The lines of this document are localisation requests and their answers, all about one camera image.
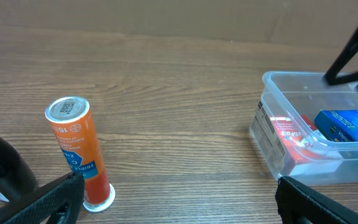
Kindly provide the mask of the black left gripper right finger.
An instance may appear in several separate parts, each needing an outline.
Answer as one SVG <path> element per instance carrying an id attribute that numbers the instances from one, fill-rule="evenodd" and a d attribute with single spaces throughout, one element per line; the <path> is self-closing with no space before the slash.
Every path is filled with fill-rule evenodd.
<path id="1" fill-rule="evenodd" d="M 358 213 L 289 176 L 279 178 L 275 200 L 283 224 L 358 224 Z"/>

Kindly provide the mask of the orange vitamin tube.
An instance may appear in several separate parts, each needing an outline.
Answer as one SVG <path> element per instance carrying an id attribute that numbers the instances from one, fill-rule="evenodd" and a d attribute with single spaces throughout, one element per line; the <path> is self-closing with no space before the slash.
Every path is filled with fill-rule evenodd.
<path id="1" fill-rule="evenodd" d="M 90 103 L 80 96 L 64 96 L 46 107 L 45 117 L 70 169 L 85 179 L 83 206 L 91 213 L 107 210 L 116 193 L 109 181 Z"/>

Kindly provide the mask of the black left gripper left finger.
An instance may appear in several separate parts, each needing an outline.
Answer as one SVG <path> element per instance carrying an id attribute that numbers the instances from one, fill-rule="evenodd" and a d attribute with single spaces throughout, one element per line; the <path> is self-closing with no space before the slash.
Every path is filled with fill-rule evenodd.
<path id="1" fill-rule="evenodd" d="M 0 224 L 75 224 L 84 201 L 85 180 L 69 172 L 0 208 Z"/>

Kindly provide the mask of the blue VapoDrops box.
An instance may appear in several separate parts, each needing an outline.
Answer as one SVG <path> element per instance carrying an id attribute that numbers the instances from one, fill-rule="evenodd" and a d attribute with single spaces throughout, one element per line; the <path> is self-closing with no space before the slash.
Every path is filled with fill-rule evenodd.
<path id="1" fill-rule="evenodd" d="M 358 110 L 321 110 L 314 124 L 330 141 L 358 142 Z"/>

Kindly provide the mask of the red Panadol box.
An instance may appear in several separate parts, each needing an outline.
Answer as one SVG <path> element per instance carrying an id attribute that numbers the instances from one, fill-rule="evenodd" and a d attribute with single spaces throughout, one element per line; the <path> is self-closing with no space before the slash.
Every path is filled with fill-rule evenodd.
<path id="1" fill-rule="evenodd" d="M 286 175 L 333 173 L 342 164 L 340 153 L 318 148 L 312 142 L 313 138 L 302 135 L 289 117 L 277 116 L 270 120 L 290 156 L 290 160 L 285 163 Z"/>

